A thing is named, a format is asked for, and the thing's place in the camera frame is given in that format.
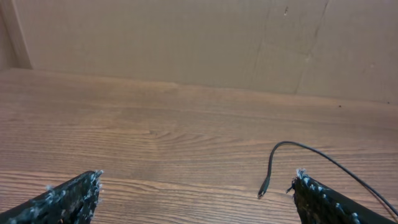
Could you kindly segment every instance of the black and white speckled object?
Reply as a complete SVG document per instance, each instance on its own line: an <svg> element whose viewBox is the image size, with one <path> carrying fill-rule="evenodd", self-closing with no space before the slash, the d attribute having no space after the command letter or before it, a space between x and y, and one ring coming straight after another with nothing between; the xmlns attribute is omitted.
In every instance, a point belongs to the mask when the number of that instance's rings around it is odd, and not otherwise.
<svg viewBox="0 0 398 224"><path fill-rule="evenodd" d="M102 170L85 172L0 214L0 224L86 224L98 204Z"/></svg>
<svg viewBox="0 0 398 224"><path fill-rule="evenodd" d="M302 224L394 223L312 179L305 169L297 169L290 189Z"/></svg>

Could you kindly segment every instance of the beige wall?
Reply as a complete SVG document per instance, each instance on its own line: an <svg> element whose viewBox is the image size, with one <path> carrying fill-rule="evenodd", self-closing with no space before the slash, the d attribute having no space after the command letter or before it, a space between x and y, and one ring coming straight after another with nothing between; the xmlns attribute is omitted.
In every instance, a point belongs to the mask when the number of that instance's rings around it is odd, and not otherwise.
<svg viewBox="0 0 398 224"><path fill-rule="evenodd" d="M398 103L396 0L2 4L33 69Z"/></svg>
<svg viewBox="0 0 398 224"><path fill-rule="evenodd" d="M14 50L0 12L0 71L16 66Z"/></svg>

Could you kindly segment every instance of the cable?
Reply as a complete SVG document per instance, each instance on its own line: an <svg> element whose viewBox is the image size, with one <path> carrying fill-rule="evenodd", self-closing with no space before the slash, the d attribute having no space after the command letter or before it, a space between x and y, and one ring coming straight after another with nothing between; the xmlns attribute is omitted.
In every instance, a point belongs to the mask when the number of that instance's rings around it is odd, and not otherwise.
<svg viewBox="0 0 398 224"><path fill-rule="evenodd" d="M310 146L306 146L304 144L300 144L297 142L293 142L293 141L281 141L278 144L276 144L273 148L273 150L271 151L271 154L269 156L269 162L268 162L268 171L267 171L267 177L265 179L265 181L262 183L260 191L257 195L258 199L260 199L262 196L264 196L264 194L267 192L268 189L268 185L269 185L269 181L271 179L271 169L272 169L272 158L274 157L274 153L276 151L276 149L284 144L291 144L294 146L299 146L302 147L304 149L309 149L313 152L316 152L317 154L323 156L324 158L328 159L330 162L336 164L336 166L340 167L342 170L344 170L347 174L349 174L350 176L352 176L352 178L354 178L356 181L358 181L360 184L362 184L364 187L366 187L367 189L369 189L371 192L373 192L375 195L377 195L397 216L398 216L398 212L397 210L381 195L379 194L379 192L377 192L376 190L374 190L371 186L369 186L367 183L365 183L365 181L361 180L358 176L356 176L355 174L353 174L351 171L349 171L347 168L343 167L341 164L339 164L338 162L334 161L332 158L330 158L329 156L327 156L326 154L324 154L321 151L318 151L317 149L314 149Z"/></svg>

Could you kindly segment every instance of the brown wooden tabletop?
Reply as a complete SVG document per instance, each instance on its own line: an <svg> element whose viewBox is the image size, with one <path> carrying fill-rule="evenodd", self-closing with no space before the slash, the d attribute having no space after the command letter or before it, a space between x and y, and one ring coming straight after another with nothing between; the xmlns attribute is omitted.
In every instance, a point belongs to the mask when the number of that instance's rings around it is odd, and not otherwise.
<svg viewBox="0 0 398 224"><path fill-rule="evenodd" d="M103 169L93 223L300 223L296 168L392 218L316 147L398 207L398 106L12 69L0 73L0 212Z"/></svg>

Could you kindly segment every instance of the black cable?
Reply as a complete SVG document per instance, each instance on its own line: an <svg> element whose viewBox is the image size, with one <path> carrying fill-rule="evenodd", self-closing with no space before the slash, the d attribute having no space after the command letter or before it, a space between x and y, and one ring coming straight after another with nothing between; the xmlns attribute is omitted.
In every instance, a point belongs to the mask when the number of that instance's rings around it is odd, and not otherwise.
<svg viewBox="0 0 398 224"><path fill-rule="evenodd" d="M265 179L265 181L262 183L260 191L257 195L258 199L260 199L262 196L264 196L264 194L267 192L268 189L268 185L269 185L269 181L271 179L271 168L272 168L272 158L274 157L274 153L275 150L284 144L291 144L294 146L300 146L304 149L309 149L313 152L318 153L319 155L323 156L324 158L328 159L330 162L336 164L336 166L340 167L342 170L344 170L347 174L349 174L350 176L352 176L356 181L358 181L360 184L362 184L364 187L366 187L367 189L369 189L371 192L373 192L375 195L377 195L397 216L398 216L398 212L397 210L381 195L379 194L379 192L377 192L376 190L374 190L371 186L369 186L367 183L365 183L365 181L361 180L359 177L357 177L355 174L353 174L351 171L349 171L347 168L343 167L341 164L339 164L338 162L334 161L332 158L330 158L329 156L327 156L326 154L324 154L321 151L318 151L317 149L314 149L310 146L306 146L304 144L300 144L297 142L293 142L293 141L281 141L278 144L275 145L275 147L273 148L273 150L271 151L271 154L269 156L269 162L268 162L268 171L267 171L267 177Z"/></svg>

